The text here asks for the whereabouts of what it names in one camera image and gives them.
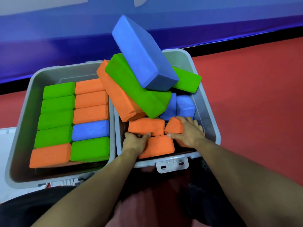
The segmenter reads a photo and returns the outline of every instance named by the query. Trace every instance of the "person's left hand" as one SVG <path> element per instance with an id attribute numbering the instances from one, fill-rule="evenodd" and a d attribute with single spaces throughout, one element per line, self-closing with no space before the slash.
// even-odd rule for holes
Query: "person's left hand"
<path id="1" fill-rule="evenodd" d="M 136 158 L 142 154 L 145 149 L 146 141 L 151 137 L 151 133 L 145 134 L 142 138 L 138 138 L 135 134 L 126 132 L 123 141 L 122 152 L 131 152 Z"/>

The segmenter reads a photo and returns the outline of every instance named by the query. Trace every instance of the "blue foam brick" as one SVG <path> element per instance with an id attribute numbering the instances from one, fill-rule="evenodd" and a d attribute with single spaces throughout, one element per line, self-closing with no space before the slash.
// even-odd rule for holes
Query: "blue foam brick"
<path id="1" fill-rule="evenodd" d="M 141 87 L 168 91 L 179 81 L 151 34 L 131 19 L 122 15 L 112 36 Z"/>
<path id="2" fill-rule="evenodd" d="M 109 137 L 108 120 L 86 122 L 74 125 L 73 135 L 71 139 L 75 142 L 101 137 Z"/>
<path id="3" fill-rule="evenodd" d="M 176 116 L 176 110 L 177 110 L 177 94 L 172 93 L 171 100 L 169 101 L 169 105 L 166 108 L 166 111 L 159 115 L 161 119 L 164 119 L 165 121 L 169 121 L 171 117 Z"/>
<path id="4" fill-rule="evenodd" d="M 194 118 L 196 106 L 188 95 L 177 96 L 177 116 Z"/>

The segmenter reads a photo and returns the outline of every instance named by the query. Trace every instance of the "storage box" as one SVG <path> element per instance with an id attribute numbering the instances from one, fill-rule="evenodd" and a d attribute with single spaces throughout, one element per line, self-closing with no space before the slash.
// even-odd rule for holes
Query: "storage box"
<path id="1" fill-rule="evenodd" d="M 182 49 L 166 49 L 163 50 L 163 53 L 172 66 L 198 75 L 194 62 L 188 52 Z M 205 137 L 219 145 L 221 143 L 219 129 L 201 83 L 198 90 L 194 94 L 190 94 L 190 97 L 197 108 L 194 120 L 197 120 L 199 125 L 203 126 Z M 122 153 L 122 145 L 125 138 L 124 133 L 128 131 L 128 122 L 122 122 L 116 110 L 115 126 L 117 154 L 120 155 Z M 180 147 L 170 155 L 158 156 L 147 160 L 137 160 L 135 168 L 156 165 L 159 173 L 186 169 L 188 168 L 188 157 L 197 158 L 200 157 L 200 154 L 197 151 L 194 151 L 194 149 Z"/>
<path id="2" fill-rule="evenodd" d="M 48 182 L 78 178 L 81 174 L 99 170 L 114 160 L 116 157 L 114 106 L 109 100 L 110 158 L 108 161 L 83 163 L 60 168 L 29 168 L 44 87 L 71 81 L 96 79 L 98 78 L 96 71 L 101 63 L 102 61 L 90 61 L 84 64 L 43 68 L 32 76 L 6 165 L 5 180 L 10 187 L 17 189 L 29 188 Z"/>

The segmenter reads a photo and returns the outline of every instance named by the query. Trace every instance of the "forearm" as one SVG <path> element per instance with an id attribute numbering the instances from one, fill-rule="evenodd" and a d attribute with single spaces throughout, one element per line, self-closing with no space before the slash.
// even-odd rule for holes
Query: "forearm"
<path id="1" fill-rule="evenodd" d="M 302 224 L 299 185 L 209 140 L 196 149 L 248 226 L 281 226 L 284 220 L 287 226 Z"/>
<path id="2" fill-rule="evenodd" d="M 33 227 L 106 225 L 137 156 L 125 152 L 62 198 Z"/>

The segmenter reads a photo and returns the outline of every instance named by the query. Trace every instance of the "green block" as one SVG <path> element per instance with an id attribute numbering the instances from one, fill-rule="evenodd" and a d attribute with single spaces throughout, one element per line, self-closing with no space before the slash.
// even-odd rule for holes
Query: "green block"
<path id="1" fill-rule="evenodd" d="M 75 96 L 64 96 L 42 101 L 41 114 L 73 110 L 75 107 Z"/>
<path id="2" fill-rule="evenodd" d="M 75 82 L 46 86 L 43 91 L 43 99 L 72 96 L 75 93 L 75 86 Z"/>
<path id="3" fill-rule="evenodd" d="M 71 142 L 72 126 L 61 126 L 37 131 L 35 148 L 54 146 Z"/>
<path id="4" fill-rule="evenodd" d="M 173 86 L 173 88 L 195 93 L 199 87 L 199 84 L 201 83 L 202 77 L 180 68 L 172 68 L 175 70 L 177 76 L 179 77 L 179 81 Z"/>
<path id="5" fill-rule="evenodd" d="M 122 53 L 111 58 L 105 71 L 151 119 L 166 110 L 172 93 L 142 88 Z"/>
<path id="6" fill-rule="evenodd" d="M 109 160 L 109 150 L 109 137 L 73 142 L 71 160 L 85 163 Z"/>
<path id="7" fill-rule="evenodd" d="M 73 119 L 73 110 L 41 114 L 38 122 L 38 130 L 44 130 L 60 126 L 71 126 L 73 123 Z"/>

